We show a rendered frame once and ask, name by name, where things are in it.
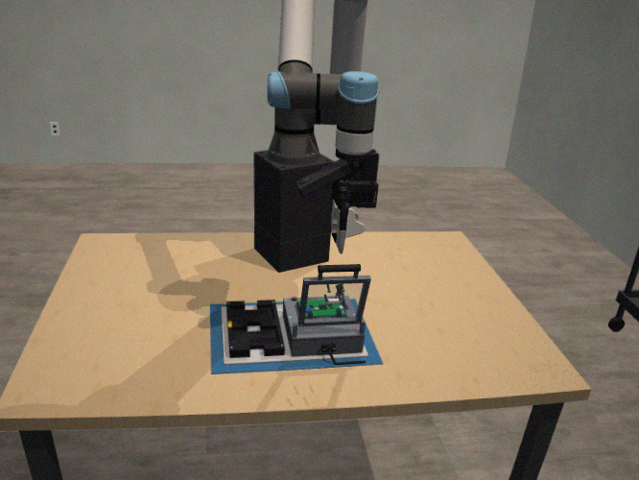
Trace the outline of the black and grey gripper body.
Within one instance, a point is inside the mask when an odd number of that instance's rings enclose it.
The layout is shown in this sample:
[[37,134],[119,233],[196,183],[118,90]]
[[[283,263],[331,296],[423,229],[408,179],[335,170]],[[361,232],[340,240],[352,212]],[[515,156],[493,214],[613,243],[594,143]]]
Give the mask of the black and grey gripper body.
[[341,193],[344,193],[349,206],[376,208],[379,185],[376,182],[379,154],[375,153],[376,151],[372,149],[365,155],[348,155],[341,153],[336,148],[336,157],[345,160],[351,170],[351,174],[332,183],[332,196],[338,208],[341,202]]

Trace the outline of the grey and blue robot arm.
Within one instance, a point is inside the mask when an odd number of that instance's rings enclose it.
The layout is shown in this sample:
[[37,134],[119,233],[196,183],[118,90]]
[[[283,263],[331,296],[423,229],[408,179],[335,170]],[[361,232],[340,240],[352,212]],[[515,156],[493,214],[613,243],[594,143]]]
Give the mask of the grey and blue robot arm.
[[[378,79],[348,72],[361,71],[367,0],[334,0],[330,74],[313,73],[314,11],[315,0],[282,0],[278,71],[268,77],[268,103],[274,107],[269,159],[281,164],[319,159],[314,124],[337,125],[335,147],[341,153],[372,150]],[[349,174],[347,162],[339,159],[296,187],[305,198]]]

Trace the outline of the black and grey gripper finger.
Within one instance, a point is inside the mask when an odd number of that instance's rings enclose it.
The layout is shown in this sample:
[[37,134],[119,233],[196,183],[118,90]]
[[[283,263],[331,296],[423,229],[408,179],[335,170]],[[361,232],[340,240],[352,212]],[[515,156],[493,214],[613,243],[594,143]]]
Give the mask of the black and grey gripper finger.
[[355,211],[349,208],[344,193],[341,193],[341,202],[337,214],[337,240],[336,245],[340,253],[343,253],[345,238],[361,234],[365,231],[365,225],[356,221]]
[[[338,214],[338,206],[336,205],[336,203],[333,200],[333,196],[331,199],[331,234],[333,236],[334,242],[336,243],[337,240],[337,226],[338,226],[338,221],[337,221],[337,214]],[[356,213],[356,221],[358,221],[359,219],[359,215]]]

